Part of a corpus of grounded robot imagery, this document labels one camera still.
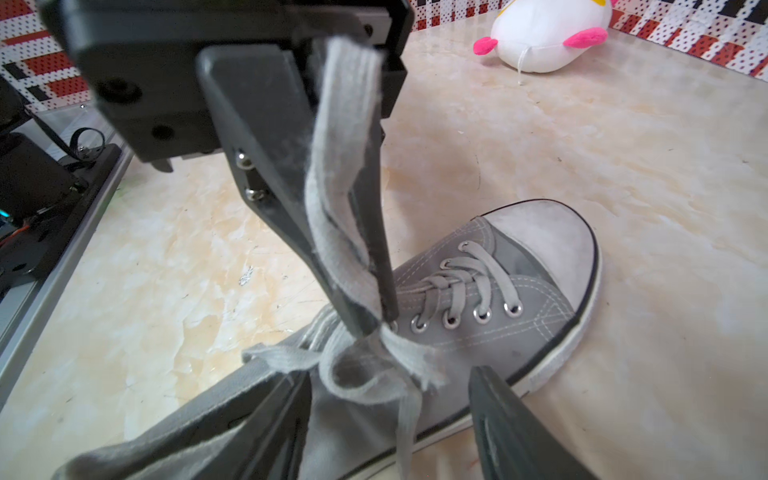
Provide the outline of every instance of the plush toy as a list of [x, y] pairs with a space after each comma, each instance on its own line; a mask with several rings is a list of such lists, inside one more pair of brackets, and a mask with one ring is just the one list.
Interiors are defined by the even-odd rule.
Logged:
[[518, 71], [557, 70], [608, 38], [616, 1], [511, 0], [498, 13], [491, 36], [475, 42], [475, 54], [495, 49]]

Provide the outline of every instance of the shoe sole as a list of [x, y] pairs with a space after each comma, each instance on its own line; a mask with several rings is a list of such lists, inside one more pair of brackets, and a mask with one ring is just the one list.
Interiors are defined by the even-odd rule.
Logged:
[[[576, 347], [581, 342], [581, 338], [584, 337], [584, 332], [587, 330], [587, 325], [592, 317], [592, 311], [597, 305], [598, 294], [600, 293], [600, 285], [602, 283], [603, 276], [603, 253], [600, 249], [600, 245], [595, 240], [595, 249], [597, 251], [597, 268], [595, 270], [594, 281], [588, 297], [587, 305], [584, 306], [584, 310], [581, 312], [581, 318], [578, 323], [568, 332], [568, 335], [563, 338], [560, 345], [553, 348], [550, 353], [544, 357], [542, 361], [533, 370], [531, 370], [526, 376], [518, 380], [511, 386], [512, 392], [518, 397], [522, 398], [531, 392], [535, 392], [540, 389], [546, 382], [549, 381], [552, 376], [565, 364], [565, 362], [571, 357]], [[447, 439], [449, 436], [466, 430], [472, 426], [472, 415], [468, 414], [461, 417], [459, 420], [453, 422], [451, 425], [441, 429], [432, 435], [425, 437], [413, 446], [413, 451], [418, 452], [434, 443], [437, 443], [443, 439]], [[344, 480], [366, 480], [373, 475], [381, 472], [384, 468], [389, 467], [395, 463], [395, 456], [389, 455], [377, 462], [373, 462], [370, 465], [366, 465], [361, 470], [353, 473], [349, 477], [344, 477]]]

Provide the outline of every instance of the shoelace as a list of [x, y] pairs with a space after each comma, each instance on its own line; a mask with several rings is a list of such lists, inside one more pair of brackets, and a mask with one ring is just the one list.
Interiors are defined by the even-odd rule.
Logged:
[[[432, 319], [442, 310], [442, 323], [446, 329], [455, 329], [461, 323], [462, 312], [466, 307], [467, 283], [475, 282], [480, 294], [480, 303], [472, 313], [478, 323], [486, 324], [491, 320], [491, 278], [495, 280], [504, 299], [504, 312], [511, 318], [523, 313], [518, 290], [509, 279], [509, 274], [498, 264], [495, 258], [479, 243], [466, 240], [458, 249], [472, 257], [448, 258], [440, 263], [441, 271], [426, 277], [416, 287], [398, 290], [402, 293], [424, 293], [424, 310], [411, 320], [414, 333], [426, 331]], [[451, 296], [451, 306], [441, 309], [440, 297], [446, 290]]]
[[521, 44], [518, 43], [518, 45], [522, 45], [523, 51], [520, 53], [520, 56], [518, 57], [518, 85], [523, 85], [523, 62], [525, 61], [525, 57], [528, 56], [529, 53], [533, 51], [543, 51], [548, 50], [550, 48], [560, 48], [562, 47], [561, 44], [554, 44], [554, 45], [545, 45], [543, 47], [532, 47], [530, 45]]
[[[380, 92], [380, 55], [345, 38], [328, 40], [322, 91], [315, 121], [305, 207], [315, 250], [330, 277], [351, 300], [382, 319], [381, 298], [369, 271], [349, 192], [365, 160], [372, 114]], [[363, 405], [397, 401], [397, 464], [400, 478], [410, 473], [422, 391], [447, 383], [439, 352], [379, 327], [355, 340], [336, 311], [327, 306], [309, 330], [313, 338], [304, 348], [257, 345], [248, 359], [261, 358], [277, 371], [319, 370], [320, 380], [333, 395]], [[349, 387], [336, 375], [344, 359], [372, 357], [366, 362], [368, 381]]]

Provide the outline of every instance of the sneaker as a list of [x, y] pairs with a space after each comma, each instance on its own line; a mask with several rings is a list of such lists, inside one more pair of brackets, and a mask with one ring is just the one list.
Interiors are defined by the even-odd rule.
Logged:
[[[584, 335], [601, 255], [591, 228], [570, 207], [530, 200], [476, 217], [394, 274], [400, 314], [389, 328], [442, 351], [449, 378], [447, 386], [423, 396], [418, 450], [472, 424], [473, 366], [492, 367], [518, 396], [557, 372]], [[338, 317], [333, 323], [323, 316], [282, 344], [322, 349], [338, 325]], [[350, 360], [334, 374], [356, 384], [370, 360]], [[190, 468], [204, 462], [201, 452], [223, 448], [237, 429], [233, 425], [253, 409], [254, 386], [270, 374], [264, 362], [249, 361], [139, 438], [81, 455], [57, 475], [153, 478], [158, 464], [173, 460], [189, 473], [179, 476], [184, 472], [177, 469], [174, 478], [193, 478]], [[315, 373], [312, 384], [302, 480], [362, 480], [395, 462], [396, 402], [371, 406], [338, 399]]]
[[[397, 268], [399, 318], [390, 328], [440, 349], [449, 378], [424, 395], [414, 451], [472, 425], [473, 366], [492, 367], [518, 396], [541, 388], [584, 335], [600, 276], [592, 229], [553, 200], [476, 217]], [[302, 480], [362, 480], [395, 461], [392, 405], [339, 401], [314, 382], [313, 398]]]

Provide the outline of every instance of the marble countertop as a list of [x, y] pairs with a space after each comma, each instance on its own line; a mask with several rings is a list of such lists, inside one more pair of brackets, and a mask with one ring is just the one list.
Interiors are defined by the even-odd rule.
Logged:
[[[496, 207], [571, 205], [601, 243], [604, 289], [576, 353], [525, 403], [602, 479], [764, 478], [768, 84], [611, 31], [518, 86], [472, 54], [493, 18], [409, 39], [383, 122], [393, 264]], [[128, 168], [0, 413], [0, 477], [47, 478], [139, 435], [324, 304], [223, 156], [174, 167]], [[472, 431], [414, 469], [482, 478]]]

